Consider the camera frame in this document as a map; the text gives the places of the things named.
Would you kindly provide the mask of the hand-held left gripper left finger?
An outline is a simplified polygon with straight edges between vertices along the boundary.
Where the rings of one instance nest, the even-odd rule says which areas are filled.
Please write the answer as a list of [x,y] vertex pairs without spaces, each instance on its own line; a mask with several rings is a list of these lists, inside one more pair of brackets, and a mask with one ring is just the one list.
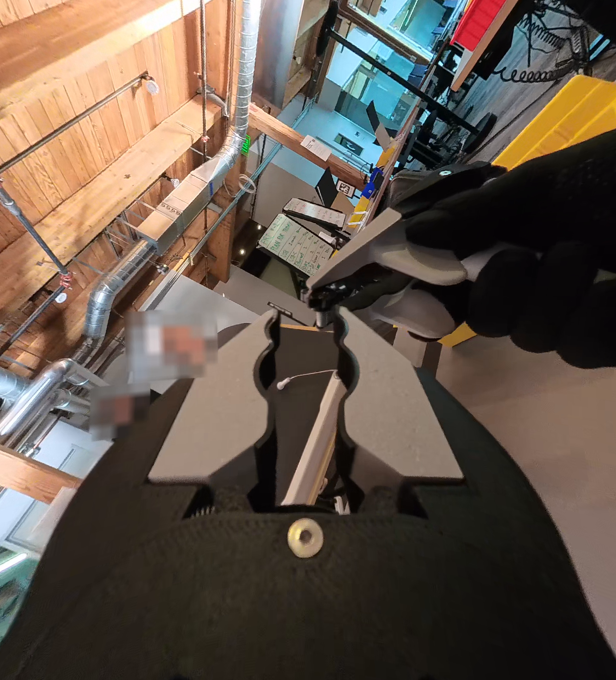
[[233,337],[191,384],[148,480],[175,485],[257,485],[275,429],[269,390],[276,378],[279,311]]

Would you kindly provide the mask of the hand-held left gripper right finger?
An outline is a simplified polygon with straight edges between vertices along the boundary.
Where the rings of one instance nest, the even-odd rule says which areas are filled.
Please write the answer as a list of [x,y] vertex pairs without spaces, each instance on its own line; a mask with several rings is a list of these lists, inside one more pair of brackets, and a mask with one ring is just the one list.
[[356,485],[463,482],[412,363],[351,311],[336,315],[346,357],[339,432],[347,476]]

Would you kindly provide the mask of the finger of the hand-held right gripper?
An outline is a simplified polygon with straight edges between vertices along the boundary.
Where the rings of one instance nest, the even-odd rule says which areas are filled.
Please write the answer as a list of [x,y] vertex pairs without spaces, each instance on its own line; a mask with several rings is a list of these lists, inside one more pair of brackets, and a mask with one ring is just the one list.
[[358,231],[319,274],[307,280],[307,289],[334,282],[347,287],[344,281],[369,265],[434,285],[460,284],[468,278],[467,270],[452,251],[425,248],[409,241],[402,216],[387,208]]
[[418,279],[377,279],[339,302],[370,327],[403,328],[424,341],[436,341],[458,327],[458,285]]

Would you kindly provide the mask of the black star knob screw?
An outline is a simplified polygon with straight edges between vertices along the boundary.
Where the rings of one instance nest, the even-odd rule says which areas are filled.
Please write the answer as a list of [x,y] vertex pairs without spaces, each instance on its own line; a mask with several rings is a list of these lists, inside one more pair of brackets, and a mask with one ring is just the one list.
[[324,330],[333,323],[334,310],[346,296],[347,287],[336,282],[320,288],[306,289],[304,301],[315,314],[317,329]]

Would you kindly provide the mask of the whiteboard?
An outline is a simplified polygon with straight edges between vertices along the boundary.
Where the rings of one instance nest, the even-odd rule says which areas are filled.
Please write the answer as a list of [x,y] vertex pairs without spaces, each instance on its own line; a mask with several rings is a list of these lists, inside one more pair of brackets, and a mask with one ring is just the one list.
[[284,214],[273,219],[256,247],[307,277],[319,274],[335,252],[330,243]]

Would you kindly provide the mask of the dark divider panel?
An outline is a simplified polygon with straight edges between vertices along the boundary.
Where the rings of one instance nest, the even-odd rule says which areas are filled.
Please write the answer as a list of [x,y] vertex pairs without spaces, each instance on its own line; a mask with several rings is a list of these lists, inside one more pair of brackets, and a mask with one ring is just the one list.
[[281,505],[318,415],[329,376],[299,379],[280,392],[276,384],[299,373],[337,369],[338,350],[330,332],[281,326],[274,359],[276,375],[269,394],[275,409],[278,451],[275,503]]

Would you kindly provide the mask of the red plastic bin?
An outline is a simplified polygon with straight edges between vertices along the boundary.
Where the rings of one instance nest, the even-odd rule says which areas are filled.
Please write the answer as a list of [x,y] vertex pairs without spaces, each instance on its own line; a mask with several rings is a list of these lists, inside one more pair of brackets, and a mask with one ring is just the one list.
[[472,53],[485,49],[518,1],[471,1],[450,43]]

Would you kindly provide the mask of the spiral metal duct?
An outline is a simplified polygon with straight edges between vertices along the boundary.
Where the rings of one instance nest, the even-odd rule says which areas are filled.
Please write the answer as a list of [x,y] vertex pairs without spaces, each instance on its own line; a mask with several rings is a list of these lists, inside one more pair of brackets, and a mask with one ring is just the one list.
[[235,1],[233,62],[227,136],[218,153],[186,175],[139,230],[141,239],[92,289],[82,330],[82,350],[96,350],[105,337],[118,293],[150,261],[164,254],[204,212],[241,154],[250,117],[261,1]]

